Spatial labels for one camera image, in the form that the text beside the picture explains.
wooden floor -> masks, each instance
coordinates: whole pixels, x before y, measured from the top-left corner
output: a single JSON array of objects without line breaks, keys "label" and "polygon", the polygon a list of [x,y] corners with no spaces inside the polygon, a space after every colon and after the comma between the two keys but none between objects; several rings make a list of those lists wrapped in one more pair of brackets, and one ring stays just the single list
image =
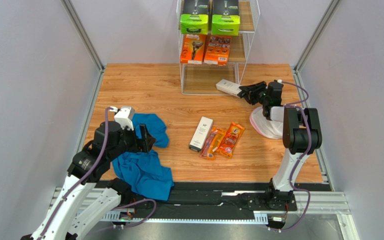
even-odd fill
[{"label": "wooden floor", "polygon": [[[275,79],[293,82],[286,64],[249,64],[243,85]],[[284,85],[282,100],[298,100],[294,87]],[[108,64],[87,132],[86,142],[104,121],[108,106],[132,106],[136,113],[156,113],[167,125],[170,143],[154,149],[161,164],[170,167],[175,181],[268,182],[277,172],[284,155],[282,140],[259,135],[251,126],[250,113],[256,106],[234,96],[182,95],[178,64]],[[214,120],[214,126],[228,128],[231,122],[246,128],[233,158],[217,155],[214,161],[198,157],[188,149],[201,117]],[[111,169],[102,177],[111,180]],[[315,155],[309,157],[297,182],[322,182]]]}]

green product box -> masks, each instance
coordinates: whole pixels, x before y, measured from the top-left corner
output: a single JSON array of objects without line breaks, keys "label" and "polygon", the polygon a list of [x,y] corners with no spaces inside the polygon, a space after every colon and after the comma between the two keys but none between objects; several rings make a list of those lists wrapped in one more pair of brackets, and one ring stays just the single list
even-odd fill
[{"label": "green product box", "polygon": [[238,0],[212,1],[212,35],[238,36],[240,22],[240,5]]},{"label": "green product box", "polygon": [[180,16],[182,34],[209,33],[210,0],[184,0],[183,12]]}]

blue cloth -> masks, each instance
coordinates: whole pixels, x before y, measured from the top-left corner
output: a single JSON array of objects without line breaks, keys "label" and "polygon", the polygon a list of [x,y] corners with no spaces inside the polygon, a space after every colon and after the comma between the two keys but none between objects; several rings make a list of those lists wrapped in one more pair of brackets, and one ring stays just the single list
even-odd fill
[{"label": "blue cloth", "polygon": [[[141,138],[139,124],[145,124],[149,134],[156,138],[154,146],[166,148],[169,137],[166,125],[156,114],[136,113],[133,116],[136,135]],[[125,152],[112,161],[116,175],[131,186],[134,193],[146,198],[167,201],[174,186],[172,170],[161,166],[158,153]]]}]

clear shelf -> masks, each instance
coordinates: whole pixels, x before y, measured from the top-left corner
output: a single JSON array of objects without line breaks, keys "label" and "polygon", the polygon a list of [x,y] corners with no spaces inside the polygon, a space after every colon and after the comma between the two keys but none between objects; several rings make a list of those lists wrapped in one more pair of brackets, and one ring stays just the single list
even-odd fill
[{"label": "clear shelf", "polygon": [[225,95],[217,90],[216,84],[222,79],[236,82],[236,64],[226,66],[208,64],[181,64],[183,71],[183,94]]},{"label": "clear shelf", "polygon": [[[182,9],[183,0],[177,0],[179,57],[182,52],[184,37],[180,32]],[[225,95],[225,93],[216,89],[216,83],[222,79],[238,84],[241,83],[260,18],[258,0],[239,0],[239,16],[239,35],[232,37],[228,64],[226,66],[208,65],[205,63],[180,64],[181,92],[183,94]]]}]

white wall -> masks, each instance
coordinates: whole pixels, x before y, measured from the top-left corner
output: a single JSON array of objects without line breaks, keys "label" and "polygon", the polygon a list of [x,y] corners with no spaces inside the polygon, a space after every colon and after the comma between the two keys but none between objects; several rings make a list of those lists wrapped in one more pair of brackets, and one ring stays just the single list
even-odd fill
[{"label": "white wall", "polygon": [[384,1],[342,1],[301,76],[360,238],[384,239]]},{"label": "white wall", "polygon": [[0,1],[0,240],[44,219],[98,76],[60,0]]},{"label": "white wall", "polygon": [[[259,0],[250,63],[295,65],[330,0]],[[176,0],[72,0],[107,63],[178,63]]]}]

